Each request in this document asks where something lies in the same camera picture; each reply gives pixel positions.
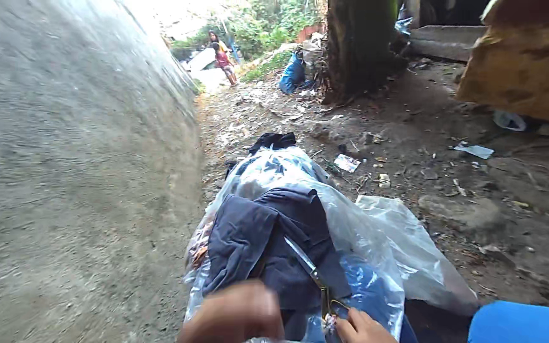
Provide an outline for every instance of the concrete wall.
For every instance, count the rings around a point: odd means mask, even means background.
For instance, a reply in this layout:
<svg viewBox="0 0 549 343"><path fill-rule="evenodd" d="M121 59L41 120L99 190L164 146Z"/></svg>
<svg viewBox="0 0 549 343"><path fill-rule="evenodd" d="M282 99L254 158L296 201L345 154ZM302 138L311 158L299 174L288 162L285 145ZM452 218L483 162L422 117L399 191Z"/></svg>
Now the concrete wall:
<svg viewBox="0 0 549 343"><path fill-rule="evenodd" d="M0 0L0 342L173 341L191 81L141 3Z"/></svg>

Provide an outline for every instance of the dark hair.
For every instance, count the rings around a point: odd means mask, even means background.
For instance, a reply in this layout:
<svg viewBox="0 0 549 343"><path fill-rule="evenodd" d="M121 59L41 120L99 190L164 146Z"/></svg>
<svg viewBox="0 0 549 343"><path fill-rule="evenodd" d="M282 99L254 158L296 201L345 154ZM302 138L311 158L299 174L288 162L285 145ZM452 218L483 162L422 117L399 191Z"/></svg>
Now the dark hair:
<svg viewBox="0 0 549 343"><path fill-rule="evenodd" d="M218 36L218 35L215 33L215 31L213 31L213 30L209 30L209 39L211 39L211 34L213 34L213 35L215 36L215 41L216 41L216 42L219 42L219 41L220 41L219 36Z"/></svg>

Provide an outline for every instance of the scissors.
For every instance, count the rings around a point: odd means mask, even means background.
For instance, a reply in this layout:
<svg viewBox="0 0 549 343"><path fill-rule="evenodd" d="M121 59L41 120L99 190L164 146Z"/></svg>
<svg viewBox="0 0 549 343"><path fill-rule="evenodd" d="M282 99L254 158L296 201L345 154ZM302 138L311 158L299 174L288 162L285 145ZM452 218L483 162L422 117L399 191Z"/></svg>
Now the scissors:
<svg viewBox="0 0 549 343"><path fill-rule="evenodd" d="M296 253L296 257L298 258L298 261L300 262L300 265L302 268L309 273L310 278L315 281L315 284L317 287L319 287L319 290L321 290L321 318L325 320L326 315L337 315L338 312L334 310L335 306L341 306L345 308L347 311L350 309L350 307L344 303L344 301L336 299L332 296L332 292L330 291L330 287L328 285L325 285L322 281L319 272L316 269L315 264L310 260L309 256L304 253L302 248L298 246L293 240L284 237L285 242L291 249Z"/></svg>

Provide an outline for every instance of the yellow shirt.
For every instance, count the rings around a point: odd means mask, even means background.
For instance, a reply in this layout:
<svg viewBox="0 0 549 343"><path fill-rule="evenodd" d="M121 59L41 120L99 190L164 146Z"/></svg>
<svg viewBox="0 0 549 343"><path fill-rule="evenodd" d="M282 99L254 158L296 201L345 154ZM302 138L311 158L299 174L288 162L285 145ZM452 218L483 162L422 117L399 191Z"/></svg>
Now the yellow shirt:
<svg viewBox="0 0 549 343"><path fill-rule="evenodd" d="M219 45L220 45L220 52L228 52L228 47L226 46L226 44L222 41L219 41L217 42Z"/></svg>

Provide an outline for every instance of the leaves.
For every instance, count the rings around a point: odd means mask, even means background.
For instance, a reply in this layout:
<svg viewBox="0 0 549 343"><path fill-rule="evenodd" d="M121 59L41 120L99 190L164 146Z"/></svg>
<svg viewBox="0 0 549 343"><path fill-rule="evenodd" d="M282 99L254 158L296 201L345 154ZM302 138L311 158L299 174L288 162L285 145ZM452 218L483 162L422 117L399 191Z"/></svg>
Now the leaves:
<svg viewBox="0 0 549 343"><path fill-rule="evenodd" d="M226 25L234 37L235 44L247 59L255 59L264 52L273 51L282 43L295 40L305 27L314 25L318 16L312 1L305 0L249 0L248 4L232 8L232 15ZM212 29L228 43L219 29L219 22L212 15L209 24L197 35L184 41L173 42L172 53L179 60L185 60L196 50L202 50L209 43L207 32Z"/></svg>

